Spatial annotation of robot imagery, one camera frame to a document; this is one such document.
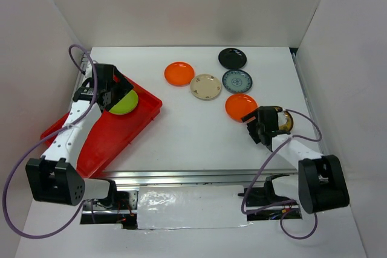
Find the green plate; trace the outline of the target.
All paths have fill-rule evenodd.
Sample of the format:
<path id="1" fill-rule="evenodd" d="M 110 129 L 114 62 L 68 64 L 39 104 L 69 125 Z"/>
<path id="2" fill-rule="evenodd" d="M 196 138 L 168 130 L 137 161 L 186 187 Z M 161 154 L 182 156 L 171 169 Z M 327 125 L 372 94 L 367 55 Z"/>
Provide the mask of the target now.
<path id="1" fill-rule="evenodd" d="M 116 105 L 108 112 L 114 115 L 125 115 L 132 112 L 138 105 L 139 97 L 134 90 L 128 92 Z"/>

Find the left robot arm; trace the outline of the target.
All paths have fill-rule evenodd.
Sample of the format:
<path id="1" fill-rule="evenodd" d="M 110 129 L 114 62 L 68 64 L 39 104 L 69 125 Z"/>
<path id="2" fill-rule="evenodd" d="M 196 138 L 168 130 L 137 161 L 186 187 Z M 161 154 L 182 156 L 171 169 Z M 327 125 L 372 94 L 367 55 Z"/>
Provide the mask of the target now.
<path id="1" fill-rule="evenodd" d="M 72 206 L 98 200 L 106 209 L 117 206 L 119 193 L 114 181 L 83 178 L 76 168 L 93 126 L 133 88 L 116 66 L 92 65 L 92 75 L 74 93 L 70 113 L 53 143 L 25 166 L 34 200 Z"/>

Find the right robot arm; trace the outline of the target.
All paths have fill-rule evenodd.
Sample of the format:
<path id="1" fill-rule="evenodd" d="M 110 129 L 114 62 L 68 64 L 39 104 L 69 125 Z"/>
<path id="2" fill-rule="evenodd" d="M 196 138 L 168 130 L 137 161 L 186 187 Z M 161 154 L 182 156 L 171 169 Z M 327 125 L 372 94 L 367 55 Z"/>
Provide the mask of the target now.
<path id="1" fill-rule="evenodd" d="M 263 197 L 267 205 L 298 204 L 303 214 L 349 206 L 339 158 L 302 144 L 304 137 L 291 132 L 293 113 L 279 106 L 261 106 L 241 119 L 253 141 L 270 151 L 269 161 L 279 155 L 297 171 L 295 175 L 278 174 L 265 179 Z"/>

